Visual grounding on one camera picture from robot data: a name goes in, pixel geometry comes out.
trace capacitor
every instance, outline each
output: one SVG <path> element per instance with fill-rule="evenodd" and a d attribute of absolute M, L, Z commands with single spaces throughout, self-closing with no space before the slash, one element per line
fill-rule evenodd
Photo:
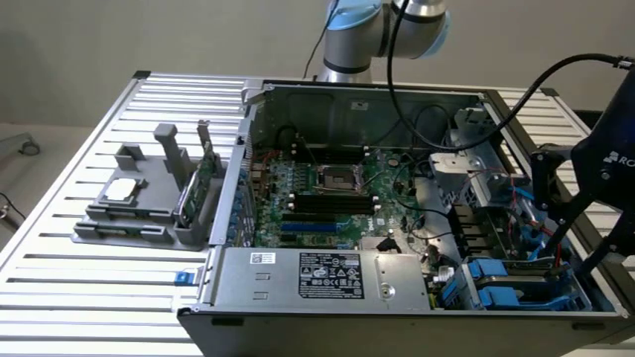
<path fill-rule="evenodd" d="M 396 160 L 394 158 L 390 158 L 388 160 L 388 166 L 390 166 L 392 168 L 398 167 L 398 160 Z"/>

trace logo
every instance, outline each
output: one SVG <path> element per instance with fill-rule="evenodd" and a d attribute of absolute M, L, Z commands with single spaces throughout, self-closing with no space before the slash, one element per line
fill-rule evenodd
<path fill-rule="evenodd" d="M 635 160 L 626 158 L 625 156 L 620 156 L 618 153 L 614 151 L 610 151 L 610 154 L 604 157 L 602 161 L 608 164 L 616 162 L 617 164 L 625 165 L 628 167 L 635 167 Z"/>

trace aluminum table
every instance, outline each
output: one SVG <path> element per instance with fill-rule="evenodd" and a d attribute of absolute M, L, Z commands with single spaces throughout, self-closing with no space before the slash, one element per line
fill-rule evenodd
<path fill-rule="evenodd" d="M 113 172 L 121 143 L 139 143 L 146 155 L 161 155 L 151 134 L 159 122 L 175 124 L 178 145 L 199 157 L 195 122 L 210 121 L 214 151 L 222 160 L 229 158 L 242 119 L 243 81 L 161 73 L 129 81 L 0 253 L 0 356 L 199 356 L 171 312 L 173 306 L 193 301 L 195 288 L 175 288 L 171 281 L 177 271 L 202 265 L 205 252 L 74 244 L 69 236 Z M 494 89 L 508 106 L 524 92 Z M 517 120 L 536 144 L 573 144 L 588 133 L 560 98 L 541 92 Z M 570 164 L 558 177 L 574 194 Z M 605 234 L 616 213 L 592 204 L 586 215 Z M 625 265 L 635 277 L 635 260 Z M 626 356 L 629 347 L 635 349 L 635 340 L 609 347 L 604 356 Z M 596 356 L 598 351 L 572 354 L 585 353 Z"/>

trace metal bracket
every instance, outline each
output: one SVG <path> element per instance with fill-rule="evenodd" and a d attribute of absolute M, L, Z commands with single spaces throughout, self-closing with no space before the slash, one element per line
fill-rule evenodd
<path fill-rule="evenodd" d="M 250 106 L 265 100 L 265 88 L 262 80 L 245 80 L 239 91 L 241 104 Z"/>
<path fill-rule="evenodd" d="M 533 205 L 548 212 L 548 218 L 558 221 L 562 216 L 564 203 L 557 189 L 557 173 L 560 165 L 570 160 L 572 147 L 554 144 L 542 145 L 530 154 Z"/>

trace blue clip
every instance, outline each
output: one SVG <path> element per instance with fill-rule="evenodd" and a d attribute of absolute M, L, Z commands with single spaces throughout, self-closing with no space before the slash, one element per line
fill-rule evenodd
<path fill-rule="evenodd" d="M 514 309 L 520 305 L 516 292 L 508 286 L 486 286 L 477 291 L 477 297 L 485 308 Z"/>
<path fill-rule="evenodd" d="M 174 286 L 193 286 L 194 274 L 178 271 L 174 276 Z"/>
<path fill-rule="evenodd" d="M 506 269 L 502 262 L 497 259 L 476 259 L 468 263 L 469 273 L 476 280 L 480 277 L 505 277 Z"/>

